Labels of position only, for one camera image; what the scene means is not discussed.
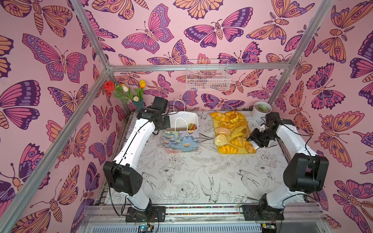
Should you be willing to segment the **floral white paper bag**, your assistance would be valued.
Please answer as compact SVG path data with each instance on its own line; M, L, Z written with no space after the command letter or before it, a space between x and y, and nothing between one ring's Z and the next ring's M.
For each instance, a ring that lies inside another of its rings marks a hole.
M163 146L168 154L194 152L199 147L199 117L194 112L186 110L182 100L170 104L173 111L169 113L171 127L163 130ZM188 131L189 124L196 124L197 129Z

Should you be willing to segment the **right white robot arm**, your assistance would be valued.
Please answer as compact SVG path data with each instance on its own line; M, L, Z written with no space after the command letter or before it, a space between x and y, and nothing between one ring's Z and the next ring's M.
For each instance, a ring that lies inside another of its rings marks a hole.
M323 189L329 161L311 149L292 120L271 112L265 116L264 126L262 130L254 129L247 141L255 149L267 148L271 141L277 141L291 157L283 173L284 183L259 201L259 209L279 212L291 198Z

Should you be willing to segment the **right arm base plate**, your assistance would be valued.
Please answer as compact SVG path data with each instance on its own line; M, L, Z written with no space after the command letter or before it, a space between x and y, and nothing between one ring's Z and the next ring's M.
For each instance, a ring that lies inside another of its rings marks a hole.
M269 206L266 194L261 197L257 204L241 205L239 210L243 214L245 221L284 220L283 209Z

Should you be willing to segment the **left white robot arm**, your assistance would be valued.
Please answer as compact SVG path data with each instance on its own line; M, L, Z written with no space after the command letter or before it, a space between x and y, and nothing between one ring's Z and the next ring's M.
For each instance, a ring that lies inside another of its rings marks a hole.
M123 148L103 167L109 190L125 194L132 208L138 211L146 211L151 206L151 200L141 190L143 176L137 171L138 161L149 137L170 127L170 117L166 115L168 106L168 100L155 97L151 106L139 110Z

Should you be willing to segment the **sandwich bun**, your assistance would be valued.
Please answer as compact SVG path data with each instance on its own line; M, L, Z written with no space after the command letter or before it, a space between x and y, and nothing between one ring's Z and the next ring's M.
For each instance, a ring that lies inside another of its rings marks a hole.
M196 124L193 124L193 123L189 124L187 128L188 131L194 131L196 129L197 129L197 126Z

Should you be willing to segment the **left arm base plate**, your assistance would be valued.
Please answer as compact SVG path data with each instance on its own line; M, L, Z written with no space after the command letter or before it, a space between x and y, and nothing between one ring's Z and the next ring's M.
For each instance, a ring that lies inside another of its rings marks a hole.
M145 211L136 210L133 207L129 207L127 210L126 222L130 223L148 223L148 222L164 222L166 217L165 206L152 206Z

